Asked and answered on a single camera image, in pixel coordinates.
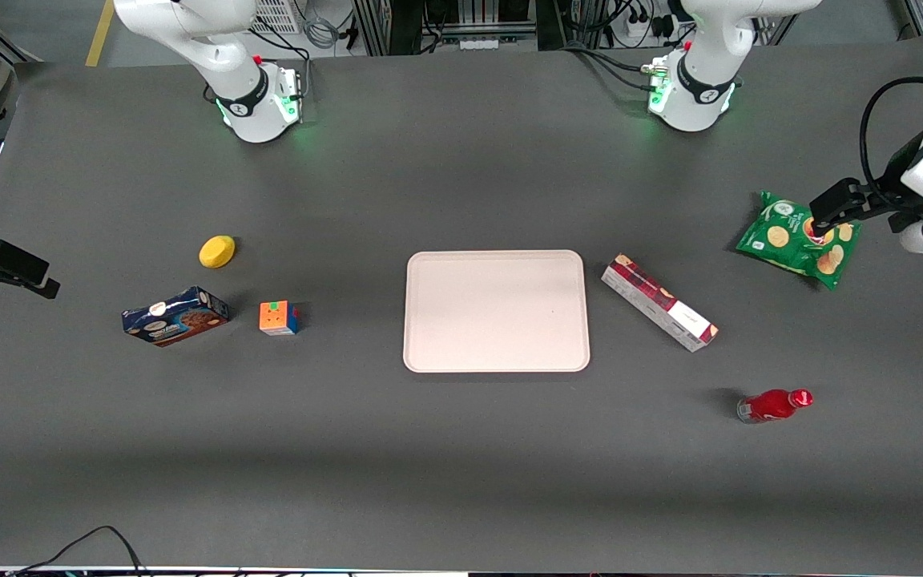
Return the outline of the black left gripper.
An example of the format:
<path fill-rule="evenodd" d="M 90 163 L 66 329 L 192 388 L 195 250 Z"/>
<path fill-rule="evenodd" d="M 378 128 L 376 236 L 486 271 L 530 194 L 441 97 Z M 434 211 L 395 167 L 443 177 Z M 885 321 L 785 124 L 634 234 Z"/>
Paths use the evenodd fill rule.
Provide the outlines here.
<path fill-rule="evenodd" d="M 867 146 L 861 145 L 861 168 L 867 180 L 867 200 L 862 204 L 862 182 L 854 178 L 839 180 L 810 201 L 811 235 L 825 235 L 846 227 L 856 234 L 858 220 L 886 216 L 894 233 L 923 222 L 923 196 L 902 183 L 921 150 L 920 141 L 908 141 L 888 160 L 884 172 L 875 178 L 869 166 Z"/>

